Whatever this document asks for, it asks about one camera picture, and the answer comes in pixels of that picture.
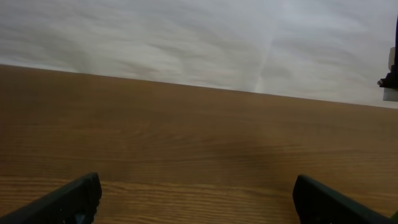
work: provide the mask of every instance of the white paper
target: white paper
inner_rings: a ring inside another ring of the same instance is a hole
[[[398,108],[396,0],[2,0],[0,63]]]

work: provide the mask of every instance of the white sheet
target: white sheet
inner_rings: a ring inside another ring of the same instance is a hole
[[[2,0],[0,63],[398,108],[396,0]]]

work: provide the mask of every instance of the wooden table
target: wooden table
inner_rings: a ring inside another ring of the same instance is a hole
[[[0,67],[0,215],[89,172],[96,223],[299,223],[308,174],[392,215],[398,111]]]

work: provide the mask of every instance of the black object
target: black object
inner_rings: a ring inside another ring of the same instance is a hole
[[[301,224],[398,224],[304,175],[297,177],[293,200]]]
[[[396,49],[394,56],[394,65],[391,66],[391,72],[387,74],[386,78],[380,79],[377,84],[383,88],[398,88],[398,18],[396,28]]]
[[[97,173],[89,173],[0,218],[0,224],[93,223],[102,196]]]

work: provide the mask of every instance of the brown wooden surface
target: brown wooden surface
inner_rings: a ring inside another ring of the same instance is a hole
[[[96,223],[299,223],[308,174],[392,215],[398,112],[0,67],[0,215],[89,171]]]

